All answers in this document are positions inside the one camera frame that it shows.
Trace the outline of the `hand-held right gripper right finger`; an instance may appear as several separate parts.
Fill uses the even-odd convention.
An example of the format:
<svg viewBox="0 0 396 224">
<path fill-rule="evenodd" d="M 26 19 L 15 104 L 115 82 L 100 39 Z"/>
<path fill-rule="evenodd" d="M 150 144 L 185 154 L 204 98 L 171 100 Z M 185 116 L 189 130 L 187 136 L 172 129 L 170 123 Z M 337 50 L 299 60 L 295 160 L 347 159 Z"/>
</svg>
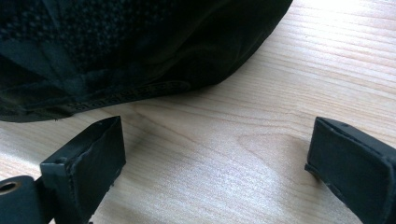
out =
<svg viewBox="0 0 396 224">
<path fill-rule="evenodd" d="M 363 224 L 396 224 L 396 148 L 344 122 L 317 117 L 304 168 Z"/>
</svg>

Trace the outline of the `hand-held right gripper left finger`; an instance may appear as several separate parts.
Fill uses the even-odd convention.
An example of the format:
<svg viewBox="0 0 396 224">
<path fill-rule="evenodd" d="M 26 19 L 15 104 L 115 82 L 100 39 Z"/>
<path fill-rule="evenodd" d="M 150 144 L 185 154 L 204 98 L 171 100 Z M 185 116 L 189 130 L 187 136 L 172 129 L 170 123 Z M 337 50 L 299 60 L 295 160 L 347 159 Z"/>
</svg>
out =
<svg viewBox="0 0 396 224">
<path fill-rule="evenodd" d="M 42 161 L 44 186 L 56 196 L 56 223 L 88 224 L 125 163 L 119 117 L 95 122 Z"/>
</svg>

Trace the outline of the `black cloth bag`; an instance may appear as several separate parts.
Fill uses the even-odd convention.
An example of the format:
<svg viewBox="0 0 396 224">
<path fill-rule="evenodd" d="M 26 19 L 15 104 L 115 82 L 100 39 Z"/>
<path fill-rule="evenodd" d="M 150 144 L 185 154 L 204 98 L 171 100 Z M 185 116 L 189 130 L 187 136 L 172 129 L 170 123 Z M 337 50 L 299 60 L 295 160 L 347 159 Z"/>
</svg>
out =
<svg viewBox="0 0 396 224">
<path fill-rule="evenodd" d="M 0 0 L 0 120 L 32 122 L 231 76 L 292 0 Z"/>
</svg>

